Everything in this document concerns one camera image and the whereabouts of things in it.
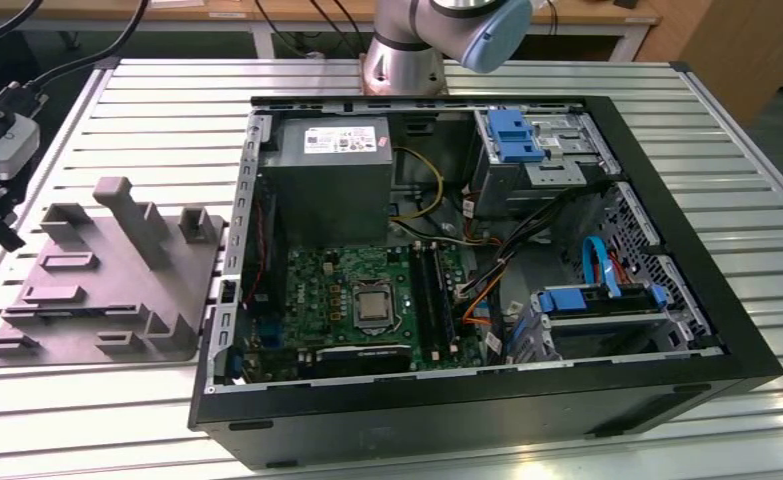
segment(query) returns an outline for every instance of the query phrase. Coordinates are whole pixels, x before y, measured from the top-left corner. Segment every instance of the motherboard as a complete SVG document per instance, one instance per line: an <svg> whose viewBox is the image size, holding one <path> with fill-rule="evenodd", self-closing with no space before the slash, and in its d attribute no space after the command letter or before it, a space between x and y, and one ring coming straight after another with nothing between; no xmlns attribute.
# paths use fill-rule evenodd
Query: motherboard
<svg viewBox="0 0 783 480"><path fill-rule="evenodd" d="M284 315L258 320L246 375L287 381L482 365L453 292L466 281L455 245L295 248Z"/></svg>

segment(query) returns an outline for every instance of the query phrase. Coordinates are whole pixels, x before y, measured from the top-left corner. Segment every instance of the ram slot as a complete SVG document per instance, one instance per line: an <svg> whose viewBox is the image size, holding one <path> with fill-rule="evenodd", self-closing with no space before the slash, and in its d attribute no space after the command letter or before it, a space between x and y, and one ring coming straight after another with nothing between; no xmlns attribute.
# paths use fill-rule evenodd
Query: ram slot
<svg viewBox="0 0 783 480"><path fill-rule="evenodd" d="M442 330L442 346L451 354L459 351L457 345L457 331L454 328L454 314L450 306L450 286L446 283L445 272L442 271L442 262L439 261L438 245L434 243L427 251L430 262L430 278L434 279L430 297L437 316L434 323Z"/></svg>
<svg viewBox="0 0 783 480"><path fill-rule="evenodd" d="M427 275L427 251L421 243L408 249L408 271L411 293L418 315L418 337L421 338L421 356L425 360L439 360L439 348L435 343L435 313L429 294L433 277Z"/></svg>

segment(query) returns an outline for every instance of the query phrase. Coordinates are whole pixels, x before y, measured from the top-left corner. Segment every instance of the cpu socket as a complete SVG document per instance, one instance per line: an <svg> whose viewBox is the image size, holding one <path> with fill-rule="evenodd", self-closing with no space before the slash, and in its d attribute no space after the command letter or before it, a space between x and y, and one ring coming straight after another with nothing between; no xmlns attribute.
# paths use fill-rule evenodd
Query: cpu socket
<svg viewBox="0 0 783 480"><path fill-rule="evenodd" d="M391 285L352 287L352 325L368 335L378 335L394 326L394 293Z"/></svg>

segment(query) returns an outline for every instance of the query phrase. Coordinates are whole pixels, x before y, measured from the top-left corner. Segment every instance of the power supply label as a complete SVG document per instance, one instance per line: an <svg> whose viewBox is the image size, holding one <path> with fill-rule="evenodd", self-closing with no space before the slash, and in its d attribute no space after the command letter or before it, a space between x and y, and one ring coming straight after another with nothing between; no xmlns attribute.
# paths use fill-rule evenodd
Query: power supply label
<svg viewBox="0 0 783 480"><path fill-rule="evenodd" d="M374 127L319 127L306 130L306 153L367 153L376 151Z"/></svg>

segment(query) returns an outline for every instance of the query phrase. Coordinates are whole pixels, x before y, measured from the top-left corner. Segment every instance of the slotted aluminum table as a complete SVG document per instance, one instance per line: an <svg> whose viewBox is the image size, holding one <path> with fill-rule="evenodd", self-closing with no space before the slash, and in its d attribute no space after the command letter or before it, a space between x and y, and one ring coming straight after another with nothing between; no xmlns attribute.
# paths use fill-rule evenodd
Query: slotted aluminum table
<svg viewBox="0 0 783 480"><path fill-rule="evenodd" d="M783 364L783 179L691 74L666 64L447 64L455 94L609 95L633 127ZM27 241L0 251L0 309L46 235L42 211L127 175L163 215L186 204L230 218L252 95L355 95L352 61L124 60L95 71L22 208ZM212 291L218 289L214 282ZM0 369L0 478L224 478L251 472L187 425L195 362ZM332 465L294 473L383 478L783 476L783 377L649 433L603 441Z"/></svg>

